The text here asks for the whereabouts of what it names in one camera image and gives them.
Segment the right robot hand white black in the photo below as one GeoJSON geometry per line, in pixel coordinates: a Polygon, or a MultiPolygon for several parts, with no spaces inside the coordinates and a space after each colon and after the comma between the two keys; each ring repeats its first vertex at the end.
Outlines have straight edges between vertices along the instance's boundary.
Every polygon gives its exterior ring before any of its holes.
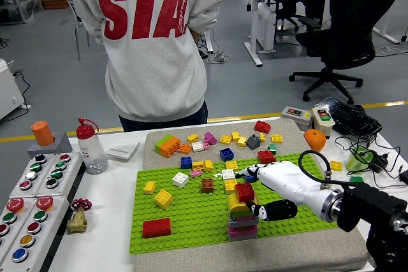
{"type": "Polygon", "coordinates": [[[255,164],[239,171],[235,178],[253,176],[261,184],[277,192],[297,206],[308,206],[320,219],[334,222],[330,215],[330,202],[339,195],[334,188],[322,189],[321,184],[307,175],[290,161],[255,164]]]}

